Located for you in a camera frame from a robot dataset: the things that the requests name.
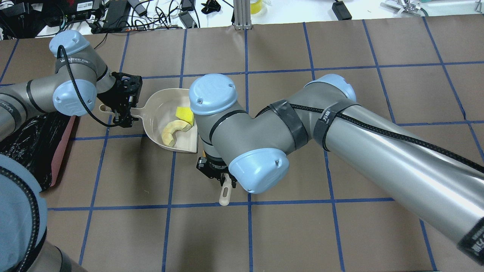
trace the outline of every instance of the light blue joint cover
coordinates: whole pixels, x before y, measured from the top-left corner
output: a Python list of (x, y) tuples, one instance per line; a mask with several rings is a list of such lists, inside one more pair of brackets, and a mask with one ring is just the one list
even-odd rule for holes
[[(94, 84), (85, 79), (76, 79), (77, 88), (81, 94), (82, 100), (88, 106), (88, 109), (92, 111), (96, 103), (97, 89)], [(60, 113), (68, 116), (83, 116), (87, 114), (87, 111), (79, 101), (79, 97), (76, 94), (72, 81), (66, 81), (57, 87), (52, 96), (54, 107)]]
[(63, 45), (68, 56), (75, 54), (89, 46), (89, 41), (75, 30), (66, 30), (57, 34), (49, 43), (49, 49), (57, 56), (59, 46)]
[[(25, 167), (1, 154), (0, 166), (23, 179), (37, 198), (40, 216), (37, 245), (47, 226), (47, 203), (39, 195), (40, 185)], [(32, 215), (25, 193), (13, 181), (0, 175), (0, 188), (0, 271), (7, 271), (25, 255), (32, 232)]]
[(204, 75), (190, 86), (190, 109), (198, 115), (211, 115), (230, 108), (237, 102), (235, 84), (228, 76)]
[(324, 75), (316, 80), (309, 82), (308, 84), (305, 85), (305, 87), (315, 82), (324, 82), (324, 83), (333, 85), (339, 90), (341, 90), (347, 98), (356, 102), (355, 90), (353, 90), (353, 87), (350, 84), (346, 83), (344, 77), (340, 75), (336, 75), (336, 74)]
[(275, 148), (246, 152), (235, 158), (228, 170), (251, 194), (260, 194), (276, 185), (289, 170), (286, 154)]

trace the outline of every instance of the metal frame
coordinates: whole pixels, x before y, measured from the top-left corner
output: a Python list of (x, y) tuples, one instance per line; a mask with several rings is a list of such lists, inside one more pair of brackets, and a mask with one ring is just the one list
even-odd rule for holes
[(234, 27), (236, 30), (252, 29), (249, 0), (234, 0), (234, 17)]

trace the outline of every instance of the yellow sponge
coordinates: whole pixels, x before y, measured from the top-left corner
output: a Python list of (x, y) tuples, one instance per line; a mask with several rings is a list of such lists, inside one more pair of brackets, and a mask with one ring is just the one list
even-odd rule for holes
[(193, 116), (190, 107), (177, 107), (177, 113), (175, 116), (193, 126), (195, 117)]

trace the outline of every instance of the black power supply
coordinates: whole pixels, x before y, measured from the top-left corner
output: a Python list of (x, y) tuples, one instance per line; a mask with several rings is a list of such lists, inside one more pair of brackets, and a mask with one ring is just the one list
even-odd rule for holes
[(182, 11), (194, 11), (195, 10), (195, 0), (181, 0), (181, 10)]
[(197, 23), (193, 20), (192, 16), (188, 13), (188, 11), (180, 12), (178, 15), (181, 22), (187, 29), (196, 29), (198, 28)]
[(342, 20), (351, 20), (351, 14), (349, 13), (348, 9), (346, 8), (345, 3), (335, 0), (336, 2), (333, 3), (332, 10), (338, 18), (339, 21)]

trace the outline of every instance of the velcro strap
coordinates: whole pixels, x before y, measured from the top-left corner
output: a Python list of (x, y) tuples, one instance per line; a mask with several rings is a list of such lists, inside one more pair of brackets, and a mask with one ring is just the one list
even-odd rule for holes
[[(82, 58), (73, 58), (73, 57), (67, 57), (68, 61), (70, 64), (83, 64), (91, 68), (94, 72), (96, 72), (96, 66), (94, 63), (90, 62), (89, 60), (85, 60)], [(59, 71), (61, 67), (64, 65), (67, 65), (67, 62), (65, 61), (65, 58), (59, 58), (56, 60), (56, 74)]]
[(354, 105), (359, 104), (349, 99), (340, 100), (335, 104), (327, 107), (323, 111), (321, 118), (316, 121), (316, 125), (314, 126), (313, 131), (313, 138), (316, 143), (324, 148), (324, 150), (329, 152), (328, 148), (326, 147), (326, 134), (328, 133), (328, 130), (333, 123), (334, 118), (336, 118), (336, 115), (338, 113)]
[(279, 100), (270, 104), (269, 108), (279, 116), (284, 124), (286, 124), (289, 131), (291, 131), (296, 150), (307, 144), (309, 136), (307, 135), (306, 128), (289, 102), (284, 99)]

